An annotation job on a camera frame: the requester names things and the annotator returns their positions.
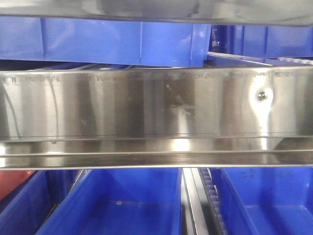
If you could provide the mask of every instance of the stainless steel panel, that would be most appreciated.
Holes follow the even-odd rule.
[[[0,168],[313,165],[313,67],[0,72]]]
[[[311,0],[1,0],[0,14],[215,24],[312,25]]]

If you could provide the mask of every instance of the metal strip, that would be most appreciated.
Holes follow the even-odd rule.
[[[312,25],[311,0],[1,0],[0,15],[215,24]]]
[[[313,166],[313,153],[171,153],[1,156],[1,169]]]
[[[192,219],[193,234],[195,235],[209,235],[209,231],[205,222],[204,214],[202,211],[202,201],[201,196],[199,195],[198,188],[202,187],[202,182],[197,182],[191,168],[184,168],[182,181],[184,186],[182,190],[185,190],[188,199],[188,206],[190,209],[190,216]]]
[[[186,181],[184,176],[181,178],[181,234],[197,235],[194,229],[193,213],[190,205],[190,198],[187,194]]]
[[[2,71],[0,168],[312,165],[312,90],[311,66]]]
[[[206,66],[213,67],[242,67],[242,66],[297,66],[299,64],[294,61],[282,61],[275,59],[257,58],[251,56],[224,54],[216,52],[208,52],[208,60],[205,62]]]
[[[209,222],[208,226],[213,234],[217,235],[227,235],[227,229],[220,211],[220,202],[218,199],[217,192],[212,183],[212,178],[209,174],[208,168],[199,168],[198,169],[202,183],[204,185],[205,193],[207,196],[207,201],[209,205],[209,213],[206,218]]]

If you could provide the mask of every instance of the blue plastic bin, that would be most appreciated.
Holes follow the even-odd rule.
[[[67,196],[76,170],[37,171],[0,201],[0,235],[33,235]]]
[[[35,172],[0,213],[1,235],[33,235],[39,229],[53,207],[45,173]]]
[[[78,183],[37,235],[178,235],[181,170],[99,169]]]
[[[230,235],[312,235],[313,168],[222,168],[212,172]]]
[[[47,171],[47,184],[53,204],[60,204],[66,198],[75,183],[77,172],[77,170]]]
[[[0,17],[0,59],[201,67],[210,24]]]
[[[313,56],[313,27],[214,25],[213,30],[220,52],[261,58]]]

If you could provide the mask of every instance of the shelf lip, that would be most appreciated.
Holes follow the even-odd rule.
[[[313,166],[313,152],[1,156],[1,169]]]
[[[0,142],[0,157],[300,153],[313,151],[312,146],[313,137]]]
[[[307,0],[266,1],[219,0],[124,1],[110,0],[2,0],[0,15],[79,18],[113,21],[178,22],[210,24],[262,24],[309,26],[313,24]]]

